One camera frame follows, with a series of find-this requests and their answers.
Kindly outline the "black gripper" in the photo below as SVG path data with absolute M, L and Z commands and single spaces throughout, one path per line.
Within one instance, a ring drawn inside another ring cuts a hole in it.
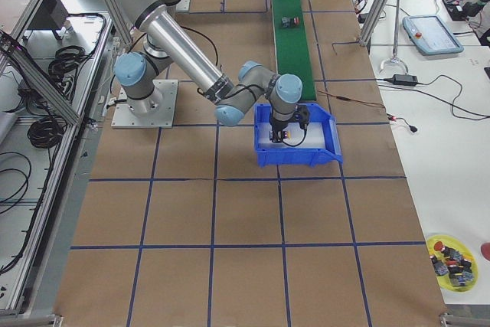
M 271 125 L 269 139 L 272 143 L 282 143 L 285 139 L 290 138 L 290 133 L 286 129 L 291 118 L 291 113 L 286 115 L 271 113 L 269 115 L 269 124 Z

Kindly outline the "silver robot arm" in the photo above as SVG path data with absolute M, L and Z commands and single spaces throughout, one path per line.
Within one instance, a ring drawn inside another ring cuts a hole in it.
M 179 26 L 170 8 L 181 0 L 119 0 L 126 16 L 146 35 L 143 51 L 118 58 L 115 74 L 129 103 L 147 103 L 149 109 L 159 100 L 153 80 L 171 64 L 177 64 L 198 85 L 200 95 L 215 106 L 214 115 L 225 126 L 236 126 L 260 96 L 271 105 L 270 138 L 282 143 L 287 126 L 299 123 L 306 129 L 307 108 L 299 104 L 302 81 L 293 74 L 279 75 L 252 60 L 240 69 L 238 84 L 218 69 Z

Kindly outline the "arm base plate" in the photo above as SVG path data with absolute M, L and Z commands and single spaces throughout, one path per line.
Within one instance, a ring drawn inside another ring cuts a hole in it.
M 178 81 L 153 80 L 153 83 L 154 91 L 145 100 L 132 100 L 121 88 L 119 99 L 126 102 L 115 107 L 111 124 L 114 129 L 172 128 Z
M 191 6 L 191 0 L 180 0 L 176 5 L 175 10 L 177 13 L 189 13 Z

